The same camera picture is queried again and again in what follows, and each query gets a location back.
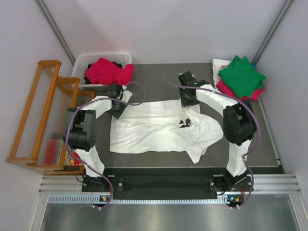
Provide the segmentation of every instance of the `white plastic basket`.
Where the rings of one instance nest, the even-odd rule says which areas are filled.
[[[78,56],[74,69],[72,72],[73,77],[80,78],[79,89],[81,90],[94,90],[100,91],[103,84],[85,84],[85,72],[88,68],[89,64],[95,63],[99,60],[99,58],[105,58],[111,62],[117,62],[118,64],[122,64],[123,68],[127,64],[131,64],[131,55],[128,53],[87,53],[81,54]]]

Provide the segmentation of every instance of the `white wall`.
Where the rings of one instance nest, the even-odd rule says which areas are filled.
[[[5,162],[32,85],[37,63],[72,65],[33,0],[0,1],[0,230],[27,230],[42,175]]]
[[[128,51],[135,64],[253,59],[284,0],[45,0],[75,57]]]
[[[257,69],[267,77],[262,99],[284,167],[295,173],[308,204],[308,1],[296,0]]]

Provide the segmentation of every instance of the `cable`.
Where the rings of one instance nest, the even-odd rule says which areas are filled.
[[[139,86],[142,88],[142,90],[143,90],[143,99],[142,99],[142,101],[141,101],[140,103],[127,103],[127,102],[121,101],[121,100],[119,100],[119,99],[114,99],[114,98],[100,98],[100,99],[97,99],[97,100],[99,100],[99,101],[101,101],[101,100],[111,100],[111,101],[120,102],[120,103],[123,103],[123,104],[126,104],[126,105],[130,105],[130,106],[138,106],[138,105],[142,104],[142,103],[145,101],[145,97],[146,97],[146,92],[145,92],[145,89],[144,89],[143,85],[141,85],[141,84],[138,83],[138,82],[130,82],[130,83],[128,83],[127,85],[130,85],[130,84],[137,84],[137,85],[139,85]],[[83,163],[83,165],[87,165],[88,168],[89,168],[91,171],[93,171],[94,173],[96,173],[97,175],[99,175],[100,177],[102,177],[104,180],[106,180],[106,181],[108,182],[108,184],[109,184],[109,186],[110,186],[110,197],[109,197],[108,201],[106,202],[106,204],[105,204],[103,207],[101,207],[101,209],[104,209],[104,208],[106,208],[106,207],[109,205],[109,203],[111,202],[111,200],[112,200],[112,198],[113,198],[114,188],[113,188],[113,186],[112,186],[112,183],[110,182],[110,180],[109,180],[106,176],[104,176],[103,174],[99,173],[98,171],[96,171],[95,169],[93,169],[91,166],[89,166],[87,162],[85,162],[85,161],[83,161],[82,159],[80,159],[80,158],[78,158],[78,157],[72,155],[72,153],[71,153],[71,151],[70,151],[70,148],[69,148],[69,146],[68,146],[68,137],[69,137],[69,133],[70,133],[71,127],[72,127],[72,125],[73,125],[73,122],[74,122],[74,119],[75,119],[77,113],[78,113],[84,106],[87,106],[87,105],[89,105],[89,104],[91,104],[91,103],[94,103],[94,102],[97,102],[97,101],[93,101],[93,100],[92,100],[92,101],[89,101],[89,102],[87,102],[87,103],[84,103],[84,104],[81,105],[79,108],[77,108],[77,110],[76,110],[76,111],[74,112],[74,114],[72,115],[71,121],[70,121],[70,123],[69,123],[69,125],[68,125],[68,128],[67,128],[67,133],[66,133],[66,138],[65,138],[65,148],[66,148],[67,153],[68,153],[73,159],[80,161],[81,163]],[[48,212],[47,212],[48,220],[49,220],[49,222],[51,223],[51,225],[57,225],[57,224],[61,223],[67,216],[71,215],[72,213],[74,213],[74,212],[77,211],[78,209],[84,208],[84,207],[90,207],[90,206],[93,206],[93,205],[82,205],[82,206],[79,206],[79,207],[77,207],[76,209],[73,209],[72,211],[68,212],[66,215],[64,215],[64,217],[63,217],[60,221],[58,221],[58,222],[56,222],[56,223],[52,223],[52,222],[51,222],[51,219],[50,219],[50,212],[49,212],[50,209],[49,209]]]
[[[177,85],[177,84],[174,84],[174,83],[169,82],[169,80],[167,79],[166,73],[167,73],[167,70],[168,70],[170,67],[174,67],[174,68],[178,69],[179,72],[180,72],[180,74],[183,73],[183,72],[181,71],[181,69],[180,69],[178,66],[175,66],[175,65],[168,65],[168,66],[165,68],[165,71],[164,71],[164,79],[165,79],[165,81],[166,81],[169,85],[174,86],[174,87],[177,87],[177,88],[184,88],[184,89],[205,90],[205,91],[212,92],[212,93],[214,93],[214,94],[217,94],[217,95],[224,96],[224,97],[226,97],[226,98],[235,100],[235,101],[238,102],[240,105],[242,105],[242,106],[249,112],[249,114],[251,115],[251,117],[253,118],[253,120],[254,120],[254,122],[255,122],[255,125],[256,125],[256,128],[257,128],[258,138],[257,138],[256,144],[254,145],[254,147],[253,147],[250,151],[248,151],[246,154],[243,155],[244,164],[245,164],[247,170],[249,171],[249,173],[251,174],[251,186],[250,186],[250,189],[249,189],[249,193],[248,193],[248,195],[247,195],[247,197],[246,197],[246,200],[244,200],[244,202],[239,206],[239,208],[242,207],[243,205],[246,204],[246,201],[248,201],[248,199],[250,198],[250,195],[251,195],[251,192],[252,192],[252,190],[253,190],[254,183],[255,183],[253,172],[252,172],[251,168],[250,168],[250,167],[248,166],[248,164],[247,164],[246,157],[247,157],[249,154],[251,154],[252,152],[255,151],[255,149],[259,146],[260,140],[261,140],[260,125],[259,125],[259,123],[258,123],[258,120],[257,120],[256,116],[254,115],[254,113],[250,110],[250,108],[249,108],[246,104],[244,104],[242,101],[240,101],[239,99],[236,99],[236,98],[234,98],[234,97],[232,97],[232,96],[225,95],[225,94],[223,94],[223,93],[221,93],[221,92],[217,92],[217,91],[213,91],[213,90],[209,90],[209,89],[205,89],[205,88],[201,88],[201,87],[182,86],[182,85]]]
[[[76,180],[77,180],[78,182],[80,182],[80,183],[83,183],[82,181],[80,181],[80,180],[78,179],[78,176],[79,176],[79,175],[76,175]]]
[[[133,84],[138,84],[139,86],[141,86],[141,88],[142,88],[142,90],[143,90],[143,93],[144,93],[144,95],[143,95],[143,100],[142,100],[140,103],[126,103],[126,102],[124,102],[124,101],[121,101],[121,100],[118,100],[118,99],[113,99],[113,98],[100,98],[100,99],[97,99],[97,100],[99,100],[99,101],[102,101],[102,100],[112,100],[112,101],[120,102],[120,103],[123,103],[123,104],[126,104],[126,105],[130,105],[130,106],[138,106],[138,105],[142,104],[142,103],[145,101],[145,96],[146,96],[145,89],[144,89],[144,87],[143,87],[140,83],[138,83],[138,82],[130,82],[130,83],[128,83],[127,85],[132,84],[132,83],[133,83]],[[96,171],[95,169],[93,169],[91,166],[89,166],[88,163],[86,163],[85,161],[83,161],[83,160],[81,160],[80,158],[78,158],[78,157],[72,155],[72,153],[71,153],[71,151],[70,151],[70,149],[69,149],[69,146],[68,146],[68,137],[69,137],[69,133],[70,133],[71,127],[72,127],[72,125],[73,125],[73,122],[74,122],[74,119],[75,119],[77,113],[78,113],[84,106],[87,106],[87,105],[89,105],[89,104],[91,104],[91,103],[94,103],[94,102],[96,102],[96,101],[89,101],[89,102],[87,102],[87,103],[84,103],[84,104],[81,105],[79,108],[77,108],[77,110],[74,112],[74,114],[73,114],[73,116],[72,116],[72,118],[71,118],[71,121],[70,121],[70,123],[69,123],[69,125],[68,125],[68,128],[67,128],[66,139],[65,139],[65,147],[66,147],[66,150],[67,150],[68,154],[69,154],[72,158],[74,158],[75,160],[80,161],[80,162],[83,163],[84,165],[87,165],[88,168],[89,168],[91,171],[93,171],[93,172],[96,173],[97,175],[101,176],[102,178],[104,178],[104,180],[106,180],[106,181],[108,182],[108,184],[109,184],[109,186],[110,186],[110,198],[109,198],[109,200],[107,201],[107,203],[105,204],[105,205],[108,205],[108,204],[111,202],[111,200],[112,200],[113,191],[114,191],[113,186],[112,186],[112,183],[110,182],[110,180],[109,180],[106,176],[104,176],[103,174],[99,173],[98,171]]]

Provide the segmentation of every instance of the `orange wooden frame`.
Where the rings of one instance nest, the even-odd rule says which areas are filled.
[[[81,174],[84,172],[84,166],[80,168],[80,171],[69,171],[65,172],[63,171],[64,168],[64,161],[65,161],[65,154],[66,149],[65,145],[63,144],[62,150],[61,150],[61,156],[59,165],[54,166],[44,166],[44,165],[37,165],[38,155],[42,144],[42,139],[44,136],[44,132],[46,129],[48,117],[51,110],[51,105],[55,93],[56,87],[58,87],[65,95],[69,95],[72,97],[71,100],[71,107],[75,107],[76,100],[78,96],[90,96],[90,99],[92,100],[95,96],[95,92],[93,91],[79,91],[78,86],[80,79],[77,77],[60,77],[58,76],[59,70],[60,70],[61,62],[58,60],[45,60],[45,61],[39,61],[38,63],[38,69],[35,75],[35,78],[33,80],[32,88],[30,90],[26,106],[17,130],[17,134],[15,136],[13,146],[10,152],[9,157],[7,158],[7,162],[10,162],[12,164],[16,164],[22,167],[29,168],[31,170],[44,173],[46,175],[76,175]],[[42,116],[39,121],[38,130],[35,135],[35,140],[32,146],[31,156],[30,157],[16,157],[16,153],[18,150],[19,143],[21,141],[26,121],[29,115],[29,111],[35,96],[35,92],[38,87],[39,79],[41,76],[41,73],[45,67],[53,67],[54,72],[49,73],[51,76],[51,81],[47,93],[47,97],[43,106],[42,110]]]

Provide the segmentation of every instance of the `colored fabric stack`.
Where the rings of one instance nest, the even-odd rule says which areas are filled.
[[[133,72],[133,64],[128,64],[122,69],[109,60],[100,58],[85,72],[85,76],[91,84],[109,85],[116,83],[123,86],[131,81]]]
[[[221,80],[216,87],[224,94],[241,100],[257,100],[264,92],[265,76],[258,73],[244,57],[236,56],[228,66],[222,66],[219,71]]]

